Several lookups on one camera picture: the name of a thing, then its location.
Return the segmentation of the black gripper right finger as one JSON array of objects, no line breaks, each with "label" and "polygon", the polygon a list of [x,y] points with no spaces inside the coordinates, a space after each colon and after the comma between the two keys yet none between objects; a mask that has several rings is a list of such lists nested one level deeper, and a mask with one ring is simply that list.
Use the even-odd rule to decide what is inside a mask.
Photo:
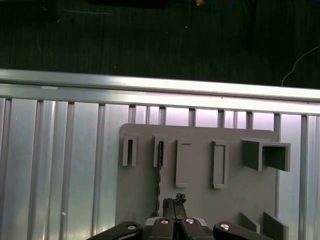
[{"label": "black gripper right finger", "polygon": [[185,240],[265,240],[267,237],[242,226],[222,221],[213,228],[201,224],[200,220],[188,217],[184,207],[186,197],[177,193],[175,197],[175,219],[178,234]]}]

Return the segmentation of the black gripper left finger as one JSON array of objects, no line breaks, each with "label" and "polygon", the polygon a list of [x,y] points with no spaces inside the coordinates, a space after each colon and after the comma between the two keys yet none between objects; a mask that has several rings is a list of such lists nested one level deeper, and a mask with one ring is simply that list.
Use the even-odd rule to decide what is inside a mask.
[{"label": "black gripper left finger", "polygon": [[92,237],[93,240],[173,240],[176,225],[174,200],[166,198],[162,202],[162,217],[151,217],[145,226],[124,221]]}]

